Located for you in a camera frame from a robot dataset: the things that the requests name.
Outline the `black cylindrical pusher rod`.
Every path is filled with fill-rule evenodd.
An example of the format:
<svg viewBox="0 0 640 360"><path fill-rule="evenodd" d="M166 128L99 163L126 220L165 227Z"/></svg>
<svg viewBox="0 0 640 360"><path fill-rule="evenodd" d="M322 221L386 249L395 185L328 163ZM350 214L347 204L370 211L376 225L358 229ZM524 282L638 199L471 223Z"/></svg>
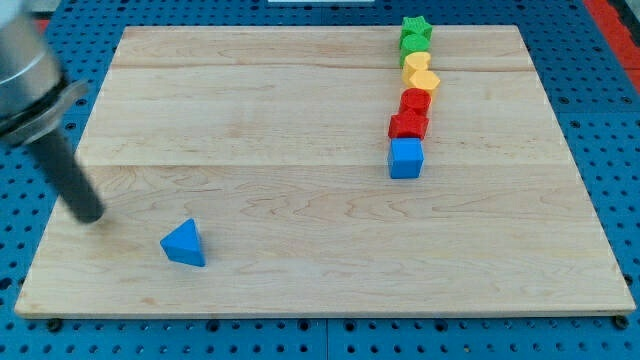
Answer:
<svg viewBox="0 0 640 360"><path fill-rule="evenodd" d="M102 217L104 205L59 130L29 143L27 148L77 221L88 224Z"/></svg>

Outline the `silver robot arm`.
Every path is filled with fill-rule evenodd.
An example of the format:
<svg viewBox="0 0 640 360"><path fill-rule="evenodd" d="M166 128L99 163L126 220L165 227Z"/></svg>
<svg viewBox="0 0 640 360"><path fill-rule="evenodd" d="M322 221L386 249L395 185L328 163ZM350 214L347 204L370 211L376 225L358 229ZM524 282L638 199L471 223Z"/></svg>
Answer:
<svg viewBox="0 0 640 360"><path fill-rule="evenodd" d="M25 146L72 215L93 223L104 205L60 130L63 115L88 92L72 82L20 0L1 3L1 141Z"/></svg>

